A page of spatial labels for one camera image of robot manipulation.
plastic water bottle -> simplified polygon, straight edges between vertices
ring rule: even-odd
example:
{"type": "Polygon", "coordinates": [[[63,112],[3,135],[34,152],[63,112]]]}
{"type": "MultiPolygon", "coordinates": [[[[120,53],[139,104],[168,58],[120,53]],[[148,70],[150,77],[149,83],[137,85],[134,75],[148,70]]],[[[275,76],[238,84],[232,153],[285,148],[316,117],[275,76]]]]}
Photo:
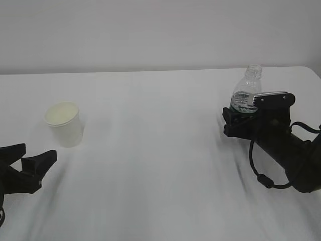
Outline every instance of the plastic water bottle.
{"type": "Polygon", "coordinates": [[[261,87],[262,67],[257,64],[249,65],[245,71],[245,76],[236,85],[230,108],[241,113],[254,113],[256,107],[247,104],[249,94],[262,92],[261,87]]]}

white table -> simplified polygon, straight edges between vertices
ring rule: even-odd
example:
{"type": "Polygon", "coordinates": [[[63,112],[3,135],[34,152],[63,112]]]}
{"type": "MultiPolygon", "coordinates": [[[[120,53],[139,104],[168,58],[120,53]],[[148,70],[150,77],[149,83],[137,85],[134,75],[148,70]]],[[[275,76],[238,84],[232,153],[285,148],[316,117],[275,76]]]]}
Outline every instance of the white table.
{"type": "MultiPolygon", "coordinates": [[[[5,196],[0,240],[320,240],[319,194],[266,189],[250,169],[249,142],[222,133],[222,107],[244,71],[0,76],[0,146],[58,152],[42,189],[5,196]],[[71,149],[42,121],[64,100],[85,123],[71,149]]],[[[295,94],[294,121],[319,126],[321,80],[310,69],[264,68],[263,76],[264,91],[295,94]]],[[[258,147],[254,156],[258,169],[286,181],[258,147]]]]}

white wall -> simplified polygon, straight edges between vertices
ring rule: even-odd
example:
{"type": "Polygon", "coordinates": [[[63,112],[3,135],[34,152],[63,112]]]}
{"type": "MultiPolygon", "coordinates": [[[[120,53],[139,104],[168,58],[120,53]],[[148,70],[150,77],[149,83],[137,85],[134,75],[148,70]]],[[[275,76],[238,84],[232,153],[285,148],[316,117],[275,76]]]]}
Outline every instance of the white wall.
{"type": "Polygon", "coordinates": [[[0,73],[305,65],[320,0],[1,0],[0,73]]]}

white paper cup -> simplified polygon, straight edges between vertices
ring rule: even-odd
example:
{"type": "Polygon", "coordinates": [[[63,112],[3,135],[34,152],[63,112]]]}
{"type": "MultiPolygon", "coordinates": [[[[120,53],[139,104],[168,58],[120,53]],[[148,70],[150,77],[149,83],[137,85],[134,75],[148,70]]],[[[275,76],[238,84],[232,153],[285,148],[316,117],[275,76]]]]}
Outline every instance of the white paper cup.
{"type": "Polygon", "coordinates": [[[45,121],[62,147],[74,147],[81,142],[82,127],[76,104],[62,102],[50,107],[45,114],[45,121]]]}

water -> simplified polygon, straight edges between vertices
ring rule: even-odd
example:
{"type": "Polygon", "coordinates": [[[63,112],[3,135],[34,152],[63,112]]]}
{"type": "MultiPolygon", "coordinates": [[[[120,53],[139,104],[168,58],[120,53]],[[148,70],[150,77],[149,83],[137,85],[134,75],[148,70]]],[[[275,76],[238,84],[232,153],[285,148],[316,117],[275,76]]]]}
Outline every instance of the water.
{"type": "Polygon", "coordinates": [[[232,95],[230,106],[241,113],[254,113],[257,108],[247,104],[248,98],[249,94],[247,92],[238,91],[232,95]]]}

